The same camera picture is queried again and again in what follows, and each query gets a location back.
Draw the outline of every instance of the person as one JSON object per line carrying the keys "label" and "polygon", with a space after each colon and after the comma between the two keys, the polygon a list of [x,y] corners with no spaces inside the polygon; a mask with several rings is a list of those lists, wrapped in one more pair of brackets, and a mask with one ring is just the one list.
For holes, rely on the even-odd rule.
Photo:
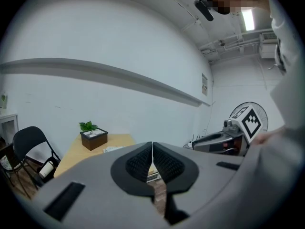
{"label": "person", "polygon": [[[304,62],[302,58],[302,52],[303,52],[303,45],[300,41],[300,38],[298,37],[298,33],[296,29],[294,28],[293,24],[289,20],[289,17],[284,12],[284,10],[281,8],[280,4],[277,0],[212,0],[213,4],[224,6],[225,8],[230,8],[230,12],[236,12],[241,11],[242,8],[261,8],[271,13],[272,18],[272,28],[274,30],[274,33],[278,37],[278,45],[275,50],[275,62],[276,65],[285,71],[290,71],[291,68],[296,64],[301,64],[300,62]],[[279,107],[280,112],[283,115],[284,120],[287,120],[291,125],[289,127],[298,127],[300,125],[304,124],[304,115],[300,112],[289,112],[287,110],[287,104],[285,105],[283,103],[283,100],[281,98],[291,99],[289,96],[289,90],[288,88],[279,87],[280,90],[274,90],[274,94],[271,94],[273,97],[275,103]],[[300,103],[300,101],[297,100],[298,97],[293,98],[292,101],[296,102],[296,105]],[[251,145],[261,145],[264,144],[269,138],[271,138],[273,135],[282,135],[285,133],[286,127],[282,126],[281,128],[278,128],[274,131],[267,132],[267,133],[260,133],[258,134],[255,139],[252,141]]]}

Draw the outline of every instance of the potted plant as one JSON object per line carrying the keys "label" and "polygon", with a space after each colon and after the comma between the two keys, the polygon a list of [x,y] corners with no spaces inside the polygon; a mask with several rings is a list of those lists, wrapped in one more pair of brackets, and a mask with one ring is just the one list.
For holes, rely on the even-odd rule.
{"label": "potted plant", "polygon": [[97,125],[92,125],[92,122],[87,123],[80,122],[81,127],[81,143],[90,151],[96,149],[97,147],[107,143],[108,132],[100,129]]}

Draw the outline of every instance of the floor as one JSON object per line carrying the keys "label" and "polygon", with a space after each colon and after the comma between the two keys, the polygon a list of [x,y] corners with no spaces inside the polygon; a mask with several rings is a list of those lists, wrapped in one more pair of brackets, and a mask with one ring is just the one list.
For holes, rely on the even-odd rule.
{"label": "floor", "polygon": [[[34,168],[37,169],[39,167],[39,165],[29,161],[29,164]],[[34,175],[34,171],[28,167],[28,171]],[[26,189],[27,193],[29,194],[29,196],[31,198],[34,197],[34,195],[36,194],[37,190],[35,188],[35,186],[32,184],[29,176],[27,175],[27,173],[21,169],[19,171],[19,177],[20,180],[24,186],[24,188]],[[24,193],[24,190],[22,189],[17,176],[15,174],[11,174],[11,181],[14,184],[14,187],[11,185],[11,183],[8,181],[9,186],[11,187],[11,189],[13,191],[15,191],[16,193],[19,193],[23,196],[26,197],[26,194]],[[164,216],[165,213],[165,206],[166,206],[166,184],[163,182],[162,179],[160,180],[155,180],[152,181],[150,183],[148,183],[150,186],[154,187],[155,190],[155,201],[154,201],[154,205],[156,207],[156,209],[158,210],[158,213],[161,216]]]}

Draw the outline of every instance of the air conditioning unit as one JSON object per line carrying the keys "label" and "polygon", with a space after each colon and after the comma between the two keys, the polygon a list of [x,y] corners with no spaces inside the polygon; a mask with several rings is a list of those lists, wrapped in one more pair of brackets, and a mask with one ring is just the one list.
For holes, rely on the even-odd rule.
{"label": "air conditioning unit", "polygon": [[259,54],[262,59],[274,59],[277,36],[273,32],[261,33],[259,35]]}

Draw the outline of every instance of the green plant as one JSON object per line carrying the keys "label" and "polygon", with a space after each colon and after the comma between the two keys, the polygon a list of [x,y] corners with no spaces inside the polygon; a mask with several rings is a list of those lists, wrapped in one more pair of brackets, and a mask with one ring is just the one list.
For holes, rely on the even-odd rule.
{"label": "green plant", "polygon": [[87,123],[80,122],[80,127],[82,131],[91,131],[97,128],[97,125],[92,125],[92,122],[89,121]]}

